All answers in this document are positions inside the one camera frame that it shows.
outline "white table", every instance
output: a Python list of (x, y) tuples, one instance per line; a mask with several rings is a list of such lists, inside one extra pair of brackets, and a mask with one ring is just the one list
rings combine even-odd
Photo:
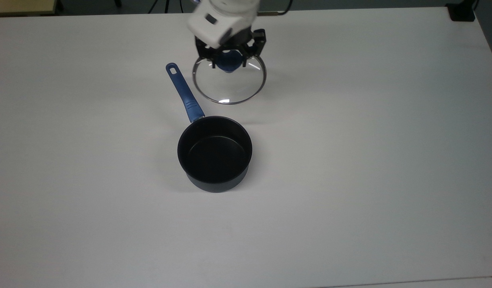
[(446, 8), (259, 18), (250, 170), (195, 188), (164, 70), (187, 15), (0, 18), (0, 288), (304, 288), (492, 276), (492, 55)]
[(492, 278), (374, 284), (358, 288), (492, 288)]

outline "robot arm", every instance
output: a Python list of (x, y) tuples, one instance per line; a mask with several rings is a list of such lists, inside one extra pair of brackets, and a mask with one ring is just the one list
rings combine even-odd
[(202, 0), (189, 18), (189, 30), (206, 45), (219, 49), (250, 29), (259, 5), (260, 0)]

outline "black saucepan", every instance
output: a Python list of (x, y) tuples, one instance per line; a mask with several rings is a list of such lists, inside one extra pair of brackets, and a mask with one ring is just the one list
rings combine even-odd
[(250, 135), (236, 121), (205, 117), (175, 63), (166, 66), (191, 121), (178, 141), (178, 161), (198, 188), (224, 192), (245, 177), (252, 155)]

